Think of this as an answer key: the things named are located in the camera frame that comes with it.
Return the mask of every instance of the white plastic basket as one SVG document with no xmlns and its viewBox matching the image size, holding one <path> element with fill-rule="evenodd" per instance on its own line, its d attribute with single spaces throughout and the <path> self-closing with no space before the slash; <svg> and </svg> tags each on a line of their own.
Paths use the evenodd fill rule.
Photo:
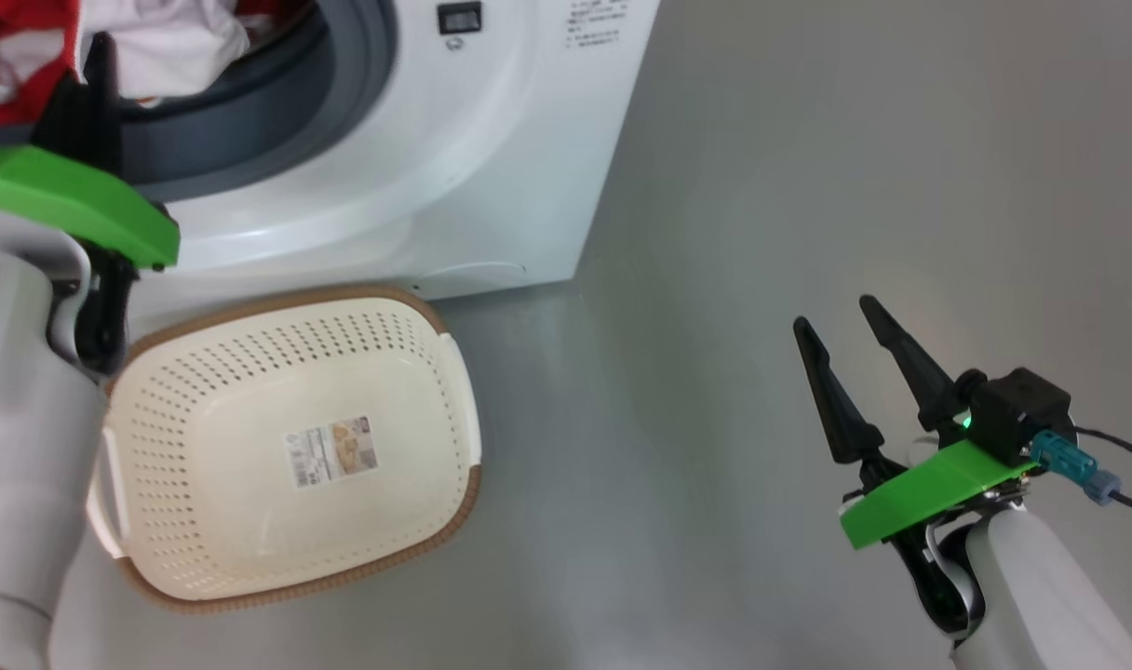
<svg viewBox="0 0 1132 670">
<path fill-rule="evenodd" d="M 429 551 L 471 512 L 471 381 L 408 293 L 276 298 L 149 336 L 129 360 L 103 429 L 111 495 L 97 472 L 86 512 L 174 610 L 331 589 Z"/>
</svg>

